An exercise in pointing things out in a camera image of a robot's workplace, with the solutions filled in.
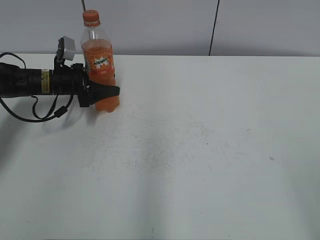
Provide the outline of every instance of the black wire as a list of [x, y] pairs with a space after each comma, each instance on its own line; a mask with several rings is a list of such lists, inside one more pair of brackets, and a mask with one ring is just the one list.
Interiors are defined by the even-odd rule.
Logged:
[[[5, 55], [10, 55], [10, 56], [13, 56], [13, 57], [19, 59], [20, 61], [23, 62], [23, 64], [24, 64], [24, 69], [26, 69], [26, 63], [25, 63], [25, 61], [24, 61], [22, 58], [20, 58], [19, 56], [15, 55], [15, 54], [13, 54], [13, 53], [11, 53], [11, 52], [4, 52], [4, 53], [0, 54], [0, 58], [2, 58], [2, 57], [5, 56]], [[52, 114], [52, 112], [54, 111], [54, 109], [55, 109], [55, 107], [56, 107], [56, 103], [57, 103], [57, 99], [58, 99], [58, 94], [57, 94], [57, 96], [56, 96], [56, 98], [55, 98], [55, 100], [54, 100], [54, 102], [53, 102], [53, 104], [52, 104], [52, 106], [51, 106], [51, 108], [50, 108], [50, 110], [49, 110], [49, 113], [50, 113], [50, 114], [48, 113], [48, 114], [47, 114], [45, 117], [43, 117], [43, 118], [39, 117], [39, 116], [36, 114], [36, 104], [37, 104], [37, 102], [38, 102], [38, 98], [35, 97], [35, 96], [31, 96], [31, 97], [36, 98], [36, 101], [35, 101], [35, 103], [33, 104], [33, 107], [32, 107], [32, 112], [33, 112], [33, 115], [34, 115], [36, 118], [38, 118], [38, 120], [37, 120], [37, 119], [27, 119], [27, 118], [24, 118], [24, 117], [21, 117], [21, 116], [15, 114], [15, 113], [6, 105], [6, 103], [3, 101], [3, 99], [1, 98], [1, 96], [0, 96], [0, 104], [1, 104], [1, 105], [4, 107], [4, 109], [5, 109], [9, 114], [11, 114], [13, 117], [15, 117], [16, 119], [18, 119], [18, 120], [20, 120], [20, 121], [27, 122], [27, 123], [44, 123], [44, 122], [50, 121], [50, 120], [52, 120], [52, 119], [61, 117], [61, 114], [60, 114], [59, 116], [56, 115], [56, 112], [57, 112], [57, 111], [54, 113], [53, 116], [50, 116], [50, 117], [49, 117], [49, 115]], [[72, 102], [73, 98], [74, 98], [74, 77], [72, 77], [72, 92], [71, 92], [69, 101], [68, 101], [68, 103], [66, 104], [66, 106], [62, 106], [62, 107], [60, 108], [60, 109], [62, 109], [62, 108], [66, 109], [64, 113], [67, 112], [67, 108], [71, 105], [71, 102]]]
[[217, 18], [218, 18], [219, 6], [220, 6], [220, 0], [218, 0], [218, 3], [216, 5], [216, 12], [215, 12], [214, 24], [213, 24], [213, 29], [212, 29], [212, 37], [211, 37], [211, 43], [210, 43], [209, 56], [211, 56], [212, 44], [214, 43], [214, 35], [215, 35]]
[[59, 96], [59, 93], [56, 95], [56, 97], [55, 97], [55, 99], [54, 99], [54, 101], [53, 101], [53, 103], [52, 103], [52, 106], [51, 106], [51, 108], [49, 109], [48, 113], [47, 113], [44, 117], [39, 117], [39, 116], [37, 115], [37, 113], [36, 113], [36, 105], [37, 105], [37, 103], [38, 103], [38, 101], [39, 101], [39, 98], [38, 98], [37, 96], [33, 96], [33, 95], [32, 95], [31, 97], [35, 99], [35, 103], [34, 103], [33, 106], [32, 106], [33, 116], [35, 116], [37, 119], [46, 119], [46, 118], [48, 118], [48, 117], [54, 112], [54, 110], [55, 110], [55, 108], [56, 108], [58, 96]]

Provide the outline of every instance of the yellow label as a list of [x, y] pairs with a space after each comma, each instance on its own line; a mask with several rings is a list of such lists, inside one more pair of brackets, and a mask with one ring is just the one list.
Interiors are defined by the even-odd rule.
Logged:
[[50, 93], [50, 71], [46, 69], [41, 70], [41, 89], [43, 94]]

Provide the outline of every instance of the bottle label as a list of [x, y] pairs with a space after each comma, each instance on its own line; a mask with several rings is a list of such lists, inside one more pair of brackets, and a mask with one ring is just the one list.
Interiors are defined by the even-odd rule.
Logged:
[[109, 48], [102, 53], [84, 52], [86, 69], [90, 74], [104, 75], [113, 74], [115, 71], [113, 49]]

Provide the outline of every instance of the table surface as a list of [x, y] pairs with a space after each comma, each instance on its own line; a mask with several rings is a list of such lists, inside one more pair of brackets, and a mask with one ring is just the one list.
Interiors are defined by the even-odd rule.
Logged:
[[[19, 55], [53, 68], [53, 54]], [[320, 58], [115, 65], [113, 113], [75, 99], [25, 123], [0, 108], [1, 239], [320, 239]], [[44, 115], [53, 97], [40, 100]], [[33, 101], [6, 100], [25, 117]]]

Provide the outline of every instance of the orange soda bottle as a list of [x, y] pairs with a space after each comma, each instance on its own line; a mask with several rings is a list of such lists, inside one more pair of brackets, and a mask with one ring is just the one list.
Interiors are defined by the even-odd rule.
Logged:
[[[99, 13], [86, 10], [82, 14], [86, 27], [81, 47], [89, 79], [98, 84], [116, 85], [113, 48], [109, 36], [100, 27]], [[95, 104], [98, 111], [111, 113], [119, 105], [119, 96], [113, 96]]]

